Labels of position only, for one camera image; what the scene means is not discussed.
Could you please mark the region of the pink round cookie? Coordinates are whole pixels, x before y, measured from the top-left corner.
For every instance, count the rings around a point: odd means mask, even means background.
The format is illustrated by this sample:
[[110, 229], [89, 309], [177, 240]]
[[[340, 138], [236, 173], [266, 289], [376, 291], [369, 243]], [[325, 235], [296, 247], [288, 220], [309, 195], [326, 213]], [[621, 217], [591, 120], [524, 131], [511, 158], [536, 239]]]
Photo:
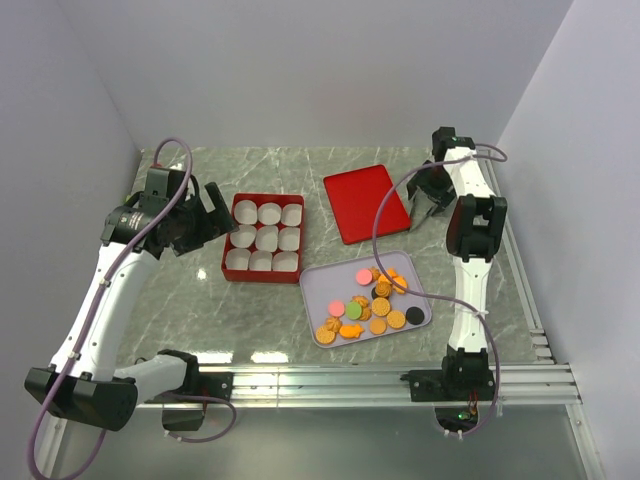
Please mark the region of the pink round cookie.
[[362, 286], [369, 285], [373, 281], [373, 274], [369, 269], [361, 269], [356, 274], [356, 281]]
[[341, 317], [345, 313], [345, 304], [342, 301], [332, 301], [327, 306], [327, 311], [332, 317]]

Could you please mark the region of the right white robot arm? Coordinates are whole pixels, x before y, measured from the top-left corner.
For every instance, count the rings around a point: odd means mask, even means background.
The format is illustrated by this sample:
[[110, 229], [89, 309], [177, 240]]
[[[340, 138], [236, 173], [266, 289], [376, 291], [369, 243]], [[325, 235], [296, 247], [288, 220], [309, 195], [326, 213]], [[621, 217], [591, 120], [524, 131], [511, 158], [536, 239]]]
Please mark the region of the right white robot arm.
[[477, 144], [441, 126], [432, 134], [432, 157], [406, 189], [410, 218], [421, 224], [453, 208], [446, 249], [455, 271], [454, 321], [442, 366], [407, 374], [414, 402], [489, 401], [496, 381], [490, 369], [486, 318], [488, 279], [498, 253], [508, 209], [480, 169]]

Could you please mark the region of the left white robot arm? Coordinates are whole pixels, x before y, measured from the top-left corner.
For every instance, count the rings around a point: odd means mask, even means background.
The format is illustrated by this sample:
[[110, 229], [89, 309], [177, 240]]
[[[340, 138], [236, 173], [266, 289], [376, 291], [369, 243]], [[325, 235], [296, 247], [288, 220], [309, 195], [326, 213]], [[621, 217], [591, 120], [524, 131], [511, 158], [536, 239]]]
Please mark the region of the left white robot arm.
[[236, 230], [220, 192], [180, 170], [151, 168], [143, 190], [105, 219], [98, 263], [76, 320], [46, 367], [33, 367], [26, 390], [55, 417], [121, 430], [137, 405], [169, 393], [188, 402], [201, 393], [195, 355], [164, 349], [119, 369], [116, 357], [132, 310], [162, 253], [202, 248]]

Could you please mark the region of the red cookie box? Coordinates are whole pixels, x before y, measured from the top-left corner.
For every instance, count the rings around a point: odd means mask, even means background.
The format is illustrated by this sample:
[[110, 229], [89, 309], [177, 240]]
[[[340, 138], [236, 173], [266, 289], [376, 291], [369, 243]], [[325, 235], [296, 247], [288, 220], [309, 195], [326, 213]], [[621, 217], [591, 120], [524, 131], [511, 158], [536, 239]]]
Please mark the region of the red cookie box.
[[304, 199], [298, 194], [237, 193], [221, 271], [229, 282], [296, 284], [302, 271]]

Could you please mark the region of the red box lid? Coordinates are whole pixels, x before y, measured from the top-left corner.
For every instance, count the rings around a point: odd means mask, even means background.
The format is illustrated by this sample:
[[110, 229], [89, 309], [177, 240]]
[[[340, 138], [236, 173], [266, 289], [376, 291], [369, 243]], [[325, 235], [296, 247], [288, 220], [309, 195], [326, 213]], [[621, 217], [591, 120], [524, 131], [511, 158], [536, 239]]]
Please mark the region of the red box lid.
[[[326, 176], [324, 187], [337, 228], [345, 245], [372, 238], [378, 208], [393, 182], [384, 165], [373, 165]], [[393, 193], [381, 214], [377, 236], [407, 231], [410, 217], [397, 193]]]

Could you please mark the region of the black sandwich cookie right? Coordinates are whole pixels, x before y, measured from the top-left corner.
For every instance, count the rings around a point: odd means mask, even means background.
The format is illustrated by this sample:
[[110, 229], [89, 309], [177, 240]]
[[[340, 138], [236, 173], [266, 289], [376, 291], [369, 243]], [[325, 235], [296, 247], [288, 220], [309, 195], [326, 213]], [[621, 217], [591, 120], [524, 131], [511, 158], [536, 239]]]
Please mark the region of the black sandwich cookie right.
[[405, 318], [411, 325], [421, 325], [425, 321], [426, 316], [421, 308], [412, 306], [406, 310]]

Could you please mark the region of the dotted round biscuit middle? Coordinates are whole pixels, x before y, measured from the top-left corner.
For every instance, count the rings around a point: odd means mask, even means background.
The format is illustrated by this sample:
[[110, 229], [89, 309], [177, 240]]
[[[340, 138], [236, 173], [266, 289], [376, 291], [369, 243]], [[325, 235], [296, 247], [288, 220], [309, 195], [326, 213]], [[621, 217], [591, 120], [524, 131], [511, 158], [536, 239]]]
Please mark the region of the dotted round biscuit middle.
[[371, 311], [378, 317], [386, 317], [391, 310], [391, 303], [385, 297], [377, 297], [371, 302]]

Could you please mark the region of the dotted round biscuit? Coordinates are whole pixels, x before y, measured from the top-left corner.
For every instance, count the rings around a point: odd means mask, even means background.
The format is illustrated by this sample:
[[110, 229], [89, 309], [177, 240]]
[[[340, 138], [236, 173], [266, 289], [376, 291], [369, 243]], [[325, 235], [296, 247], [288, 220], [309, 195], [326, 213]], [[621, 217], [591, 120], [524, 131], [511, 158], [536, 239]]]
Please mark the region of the dotted round biscuit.
[[406, 325], [406, 317], [402, 311], [391, 310], [386, 316], [386, 322], [392, 329], [400, 330]]
[[336, 333], [323, 325], [316, 329], [315, 339], [320, 345], [330, 345], [335, 341]]
[[377, 297], [371, 302], [371, 311], [378, 317], [386, 317], [391, 310], [391, 303], [385, 297]]

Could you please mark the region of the dotted round biscuit right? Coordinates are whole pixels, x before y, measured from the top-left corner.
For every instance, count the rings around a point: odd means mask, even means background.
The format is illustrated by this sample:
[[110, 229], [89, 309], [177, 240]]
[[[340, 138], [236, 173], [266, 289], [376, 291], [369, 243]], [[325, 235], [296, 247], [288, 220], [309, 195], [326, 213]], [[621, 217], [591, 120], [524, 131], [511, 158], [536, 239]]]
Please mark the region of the dotted round biscuit right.
[[386, 316], [386, 322], [392, 329], [400, 330], [406, 325], [406, 317], [402, 311], [391, 310]]

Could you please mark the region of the lilac plastic tray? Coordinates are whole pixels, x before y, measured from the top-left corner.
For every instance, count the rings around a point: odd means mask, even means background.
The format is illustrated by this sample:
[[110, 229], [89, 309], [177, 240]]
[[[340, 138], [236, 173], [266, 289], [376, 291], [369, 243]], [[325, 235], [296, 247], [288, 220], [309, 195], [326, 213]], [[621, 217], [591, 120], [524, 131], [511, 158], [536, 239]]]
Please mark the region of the lilac plastic tray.
[[[368, 269], [374, 265], [375, 259], [369, 256], [309, 268], [301, 274], [300, 287], [308, 315], [309, 328], [316, 345], [324, 349], [337, 348], [398, 335], [403, 332], [420, 329], [431, 323], [431, 307], [426, 299], [408, 293], [399, 294], [393, 289], [393, 293], [387, 298], [391, 303], [392, 310], [402, 311], [405, 315], [409, 307], [417, 306], [424, 311], [425, 321], [421, 325], [411, 325], [406, 321], [406, 325], [400, 330], [392, 329], [387, 324], [387, 330], [382, 335], [373, 335], [370, 332], [369, 324], [372, 319], [383, 318], [386, 320], [386, 317], [378, 317], [371, 311], [371, 302], [373, 301], [371, 289], [379, 282], [373, 280], [369, 285], [359, 285], [356, 281], [356, 274], [359, 270]], [[320, 326], [323, 326], [326, 319], [330, 317], [327, 306], [330, 302], [336, 300], [342, 301], [345, 307], [351, 301], [357, 301], [363, 307], [359, 320], [350, 320], [345, 313], [339, 318], [342, 321], [342, 325], [360, 324], [364, 328], [364, 332], [359, 339], [353, 340], [343, 339], [339, 333], [336, 333], [336, 339], [332, 344], [320, 345], [315, 339], [315, 331]]]

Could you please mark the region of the green round cookie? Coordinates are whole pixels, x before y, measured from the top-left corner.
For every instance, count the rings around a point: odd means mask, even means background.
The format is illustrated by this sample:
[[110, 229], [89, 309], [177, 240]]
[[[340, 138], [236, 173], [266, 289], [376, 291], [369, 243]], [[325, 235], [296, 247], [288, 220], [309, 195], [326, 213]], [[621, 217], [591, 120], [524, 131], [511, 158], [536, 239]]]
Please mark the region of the green round cookie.
[[345, 314], [350, 320], [359, 320], [363, 307], [357, 301], [349, 302], [345, 307]]

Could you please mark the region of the plain orange round cookie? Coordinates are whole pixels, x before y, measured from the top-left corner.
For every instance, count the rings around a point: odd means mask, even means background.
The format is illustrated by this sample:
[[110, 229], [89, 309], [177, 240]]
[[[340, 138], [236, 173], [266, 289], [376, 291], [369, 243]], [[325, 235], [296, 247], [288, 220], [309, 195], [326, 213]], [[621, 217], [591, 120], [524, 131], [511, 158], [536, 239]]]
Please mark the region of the plain orange round cookie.
[[370, 321], [369, 330], [373, 335], [382, 335], [387, 330], [387, 322], [383, 318], [374, 318]]

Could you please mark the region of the dotted round biscuit left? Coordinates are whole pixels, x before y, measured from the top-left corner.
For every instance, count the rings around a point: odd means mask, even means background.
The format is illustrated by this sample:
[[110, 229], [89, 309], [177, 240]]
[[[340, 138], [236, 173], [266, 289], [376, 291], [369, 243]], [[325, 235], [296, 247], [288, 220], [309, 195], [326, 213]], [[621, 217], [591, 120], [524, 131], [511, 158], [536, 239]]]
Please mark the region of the dotted round biscuit left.
[[330, 345], [335, 341], [336, 333], [323, 325], [316, 329], [315, 339], [320, 345]]

